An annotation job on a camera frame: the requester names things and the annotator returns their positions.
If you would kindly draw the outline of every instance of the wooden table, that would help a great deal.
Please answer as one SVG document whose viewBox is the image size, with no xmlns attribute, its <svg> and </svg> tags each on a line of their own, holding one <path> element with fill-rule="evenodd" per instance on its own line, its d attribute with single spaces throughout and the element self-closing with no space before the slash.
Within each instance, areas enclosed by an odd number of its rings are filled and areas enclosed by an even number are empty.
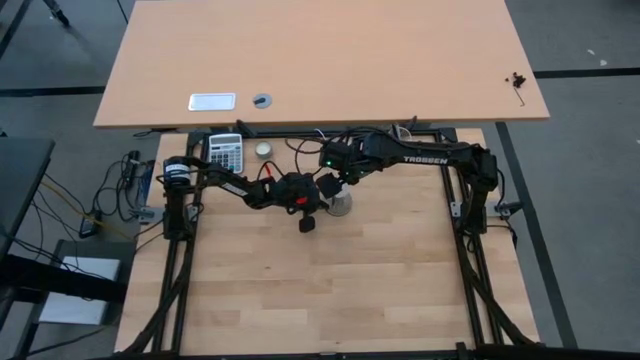
<svg viewBox="0 0 640 360">
<path fill-rule="evenodd" d="M 458 137 L 484 144 L 481 130 L 458 130 Z M 284 172 L 294 171 L 293 152 L 280 139 L 270 142 L 273 160 Z M 245 140 L 249 177 L 261 164 L 255 143 Z M 154 176 L 162 159 L 184 154 L 185 144 L 183 134 L 162 137 Z M 300 165 L 315 170 L 317 155 L 301 155 Z M 162 192 L 154 182 L 150 206 L 164 205 Z M 398 165 L 363 179 L 352 195 L 351 213 L 317 213 L 317 228 L 300 234 L 299 217 L 284 209 L 251 210 L 221 189 L 206 189 L 181 354 L 442 350 L 458 341 L 472 346 L 439 168 Z M 149 231 L 140 243 L 160 231 Z M 509 231 L 490 228 L 482 241 L 496 300 L 536 339 Z M 155 309 L 167 249 L 160 238 L 135 258 L 117 350 L 129 345 Z M 169 319 L 172 324 L 172 313 Z M 486 318 L 483 325 L 489 334 Z"/>
<path fill-rule="evenodd" d="M 519 95 L 513 72 L 527 78 Z M 190 112 L 194 93 L 232 111 Z M 272 96 L 258 109 L 253 98 Z M 137 1 L 94 125 L 547 119 L 504 0 Z"/>
</svg>

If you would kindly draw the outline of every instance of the black floor stripe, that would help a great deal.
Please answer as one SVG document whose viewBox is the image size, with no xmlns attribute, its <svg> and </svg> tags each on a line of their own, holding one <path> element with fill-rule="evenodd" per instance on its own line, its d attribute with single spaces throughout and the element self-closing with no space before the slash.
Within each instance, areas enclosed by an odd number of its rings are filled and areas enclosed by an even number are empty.
<svg viewBox="0 0 640 360">
<path fill-rule="evenodd" d="M 536 79 L 567 79 L 584 77 L 633 76 L 640 75 L 640 68 L 589 69 L 589 70 L 550 70 L 534 71 Z"/>
<path fill-rule="evenodd" d="M 20 5 L 16 16 L 13 18 L 13 20 L 11 21 L 11 25 L 9 25 L 9 28 L 7 29 L 7 32 L 2 37 L 2 41 L 0 41 L 0 59 L 2 59 L 2 55 L 4 55 L 4 52 L 9 47 L 9 43 L 11 42 L 11 39 L 13 39 L 13 35 L 15 35 L 16 31 L 18 31 L 18 26 L 20 26 L 24 15 L 27 13 L 29 5 L 31 5 L 31 1 L 33 0 L 22 1 L 22 5 Z"/>
<path fill-rule="evenodd" d="M 62 88 L 0 89 L 0 97 L 102 94 L 104 93 L 104 88 L 104 86 L 78 86 Z"/>
<path fill-rule="evenodd" d="M 569 314 L 562 299 L 562 293 L 560 292 L 560 285 L 558 279 L 553 271 L 553 265 L 551 264 L 551 258 L 549 257 L 549 251 L 542 235 L 542 229 L 540 228 L 540 222 L 538 221 L 538 215 L 533 206 L 531 195 L 527 183 L 524 180 L 522 174 L 522 168 L 516 155 L 516 150 L 509 134 L 507 125 L 503 122 L 496 123 L 496 129 L 500 136 L 500 142 L 504 149 L 509 169 L 511 170 L 511 177 L 518 193 L 518 198 L 524 204 L 522 211 L 524 212 L 525 219 L 527 221 L 527 229 L 531 236 L 531 242 L 533 243 L 533 250 L 536 254 L 536 260 L 540 267 L 540 273 L 542 274 L 542 280 L 544 282 L 545 289 L 547 290 L 547 296 L 549 297 L 549 303 L 551 304 L 551 311 L 556 320 L 556 326 L 560 334 L 562 344 L 566 348 L 578 348 L 578 342 L 576 336 L 571 327 L 571 321 L 569 320 Z"/>
</svg>

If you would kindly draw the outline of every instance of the table leg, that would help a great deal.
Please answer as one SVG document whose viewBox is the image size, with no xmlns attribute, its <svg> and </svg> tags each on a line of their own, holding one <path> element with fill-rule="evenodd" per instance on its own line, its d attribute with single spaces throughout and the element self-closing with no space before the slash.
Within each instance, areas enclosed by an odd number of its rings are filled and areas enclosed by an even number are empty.
<svg viewBox="0 0 640 360">
<path fill-rule="evenodd" d="M 39 263 L 31 259 L 7 255 L 0 263 L 3 274 L 21 274 L 11 286 L 70 296 L 123 303 L 127 286 L 104 278 Z"/>
<path fill-rule="evenodd" d="M 53 16 L 55 16 L 55 18 L 58 19 L 58 21 L 60 21 L 62 25 L 64 25 L 64 27 L 69 27 L 69 19 L 67 19 L 67 17 L 64 16 L 64 13 L 62 12 L 62 9 L 60 9 L 60 5 L 58 5 L 56 0 L 42 0 L 42 1 L 44 1 L 44 3 L 47 4 L 47 7 L 49 7 L 49 10 L 51 10 L 51 14 L 53 14 Z"/>
</svg>

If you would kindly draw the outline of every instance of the yellow cable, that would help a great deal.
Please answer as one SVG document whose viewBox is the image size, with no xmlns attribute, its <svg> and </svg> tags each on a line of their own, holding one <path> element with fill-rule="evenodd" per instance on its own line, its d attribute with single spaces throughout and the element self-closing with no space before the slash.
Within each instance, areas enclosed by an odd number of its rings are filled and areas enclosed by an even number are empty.
<svg viewBox="0 0 640 360">
<path fill-rule="evenodd" d="M 89 221 L 91 221 L 93 223 L 96 223 L 96 224 L 102 226 L 105 230 L 109 230 L 111 232 L 114 232 L 114 233 L 122 236 L 123 238 L 125 238 L 127 240 L 135 241 L 132 237 L 128 236 L 127 234 L 123 233 L 122 231 L 120 231 L 120 230 L 118 230 L 118 229 L 116 229 L 116 228 L 114 228 L 114 227 L 112 227 L 110 225 L 107 225 L 107 224 L 103 223 L 102 221 L 96 220 L 93 217 L 91 217 L 91 216 L 83 213 L 82 211 L 76 209 L 76 207 L 60 191 L 58 191 L 58 189 L 54 188 L 53 186 L 47 184 L 44 181 L 42 181 L 41 184 L 44 187 L 48 188 L 49 190 L 53 191 L 53 193 L 58 195 L 59 198 L 64 200 L 64 202 L 66 202 L 67 205 L 69 205 L 69 207 L 71 208 L 71 210 L 73 210 L 76 214 L 82 216 L 83 218 L 85 218 L 85 219 L 87 219 L 87 220 L 89 220 Z"/>
</svg>

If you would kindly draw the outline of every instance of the white cable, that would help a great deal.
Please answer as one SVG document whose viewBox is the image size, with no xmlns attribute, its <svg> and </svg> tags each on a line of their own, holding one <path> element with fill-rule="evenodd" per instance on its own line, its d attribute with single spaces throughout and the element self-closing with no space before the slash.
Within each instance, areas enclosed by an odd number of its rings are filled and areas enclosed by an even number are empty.
<svg viewBox="0 0 640 360">
<path fill-rule="evenodd" d="M 324 136 L 324 133 L 322 132 L 322 130 L 320 130 L 320 129 L 313 129 L 313 130 L 315 130 L 315 131 L 319 132 L 319 133 L 320 133 L 320 135 L 322 135 L 322 139 L 327 140 L 327 137 L 326 137 L 326 136 Z"/>
</svg>

